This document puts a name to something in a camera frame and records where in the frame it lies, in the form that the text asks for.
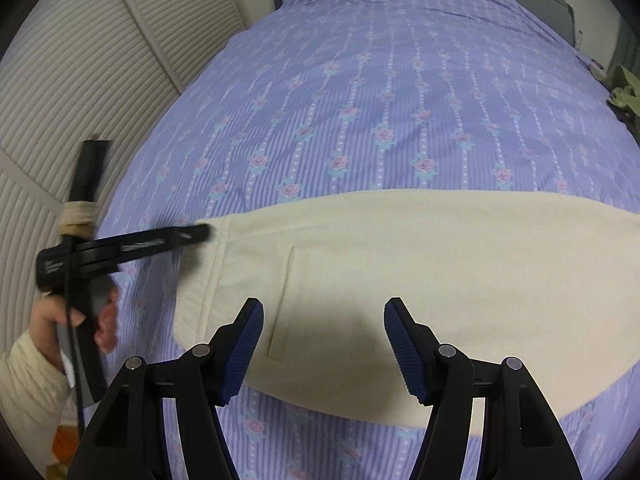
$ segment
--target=cream fleece jacket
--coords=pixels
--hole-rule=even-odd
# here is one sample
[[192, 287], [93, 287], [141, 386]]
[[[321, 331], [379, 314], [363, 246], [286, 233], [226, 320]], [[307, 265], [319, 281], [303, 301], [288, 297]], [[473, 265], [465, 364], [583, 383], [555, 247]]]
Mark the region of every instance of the cream fleece jacket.
[[65, 375], [44, 358], [28, 332], [0, 354], [0, 413], [43, 476], [69, 391]]

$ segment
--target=beige rope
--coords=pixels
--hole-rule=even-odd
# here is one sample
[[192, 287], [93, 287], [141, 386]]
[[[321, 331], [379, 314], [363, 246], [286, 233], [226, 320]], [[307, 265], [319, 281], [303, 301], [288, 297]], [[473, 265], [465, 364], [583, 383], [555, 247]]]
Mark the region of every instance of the beige rope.
[[94, 239], [95, 202], [66, 202], [58, 217], [60, 235]]

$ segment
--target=floral pattern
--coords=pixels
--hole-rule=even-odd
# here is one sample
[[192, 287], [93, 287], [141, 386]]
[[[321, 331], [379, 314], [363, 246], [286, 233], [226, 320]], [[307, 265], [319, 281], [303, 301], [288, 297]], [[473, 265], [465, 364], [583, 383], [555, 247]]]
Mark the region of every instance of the floral pattern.
[[425, 110], [424, 108], [421, 110], [418, 110], [414, 114], [414, 119], [420, 124], [428, 121], [432, 117], [433, 117], [433, 112], [431, 110]]
[[417, 81], [415, 83], [415, 87], [418, 89], [420, 93], [427, 92], [431, 89], [429, 83], [425, 83], [424, 81]]
[[313, 137], [314, 129], [311, 126], [300, 126], [295, 132], [296, 142], [309, 142]]
[[556, 183], [556, 189], [558, 190], [558, 193], [569, 192], [569, 183], [564, 178], [556, 178], [554, 182]]
[[261, 174], [264, 170], [267, 169], [267, 163], [269, 162], [269, 157], [263, 153], [254, 153], [249, 158], [249, 173], [251, 174]]
[[266, 426], [263, 421], [256, 418], [246, 418], [242, 422], [242, 429], [251, 440], [262, 440]]
[[513, 171], [505, 168], [504, 164], [496, 164], [494, 169], [498, 189], [510, 191], [513, 188]]
[[208, 163], [209, 161], [206, 158], [201, 158], [200, 160], [198, 160], [195, 167], [193, 168], [193, 174], [201, 175], [202, 173], [204, 173], [204, 170], [207, 167]]
[[358, 108], [345, 106], [343, 108], [340, 108], [340, 111], [338, 111], [338, 117], [340, 117], [341, 120], [350, 123], [351, 121], [354, 121], [358, 118], [359, 113], [360, 110]]
[[307, 480], [308, 475], [302, 469], [287, 469], [287, 480]]
[[462, 102], [455, 95], [449, 94], [447, 96], [447, 101], [449, 102], [449, 106], [453, 111], [459, 112], [462, 110]]
[[471, 140], [471, 135], [465, 133], [462, 130], [457, 130], [453, 135], [453, 139], [457, 142], [458, 146], [460, 146], [460, 148], [462, 148], [466, 152], [468, 152], [468, 150], [470, 150], [474, 146]]
[[388, 150], [396, 143], [396, 132], [384, 124], [379, 124], [374, 128], [373, 133], [376, 139], [376, 146], [382, 150]]
[[267, 104], [267, 99], [265, 99], [264, 97], [258, 97], [254, 100], [252, 107], [254, 108], [254, 111], [258, 111], [262, 110], [265, 104]]
[[338, 453], [338, 459], [347, 465], [358, 463], [362, 455], [362, 451], [347, 440], [336, 439], [335, 450]]
[[351, 85], [353, 85], [353, 86], [362, 86], [366, 82], [367, 82], [366, 79], [364, 79], [363, 77], [359, 77], [359, 76], [354, 76], [351, 79], [349, 79], [349, 83]]
[[278, 203], [292, 202], [300, 198], [300, 192], [302, 192], [302, 186], [289, 180], [280, 184], [276, 191], [278, 192]]
[[380, 99], [382, 99], [385, 103], [390, 103], [396, 98], [396, 94], [394, 94], [391, 90], [385, 90], [380, 94]]
[[349, 157], [346, 155], [338, 155], [332, 158], [327, 166], [329, 167], [329, 175], [335, 178], [344, 177], [347, 173], [347, 164], [349, 163]]
[[224, 181], [217, 182], [209, 191], [209, 198], [211, 200], [220, 200], [226, 192], [229, 190], [229, 184]]
[[432, 158], [417, 156], [412, 160], [412, 166], [414, 167], [416, 176], [421, 180], [431, 180], [436, 176], [437, 163]]
[[338, 73], [338, 64], [335, 61], [325, 63], [322, 67], [325, 77], [336, 75]]

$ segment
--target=finger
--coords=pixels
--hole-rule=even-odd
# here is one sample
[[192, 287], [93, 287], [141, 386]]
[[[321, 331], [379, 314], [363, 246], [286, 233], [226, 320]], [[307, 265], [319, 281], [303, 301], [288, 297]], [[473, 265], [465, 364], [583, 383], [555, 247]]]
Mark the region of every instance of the finger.
[[107, 307], [98, 316], [98, 327], [104, 332], [115, 332], [118, 328], [118, 309], [114, 303]]
[[[42, 317], [47, 321], [52, 321], [60, 325], [66, 326], [66, 308], [65, 300], [62, 296], [52, 294], [44, 298], [40, 303]], [[85, 319], [86, 316], [72, 308], [69, 314], [71, 318], [71, 326], [78, 327]]]
[[114, 286], [109, 293], [109, 301], [111, 303], [118, 303], [118, 298], [120, 297], [120, 292], [118, 291], [118, 287]]
[[104, 354], [113, 352], [118, 344], [118, 337], [114, 333], [96, 332], [95, 344]]

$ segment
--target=green cloth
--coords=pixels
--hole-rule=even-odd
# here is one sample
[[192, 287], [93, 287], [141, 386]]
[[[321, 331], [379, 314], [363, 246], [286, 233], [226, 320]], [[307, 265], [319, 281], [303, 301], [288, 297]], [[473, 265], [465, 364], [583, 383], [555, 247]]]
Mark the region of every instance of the green cloth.
[[592, 65], [591, 73], [611, 92], [609, 105], [640, 144], [640, 79], [622, 65], [606, 75]]

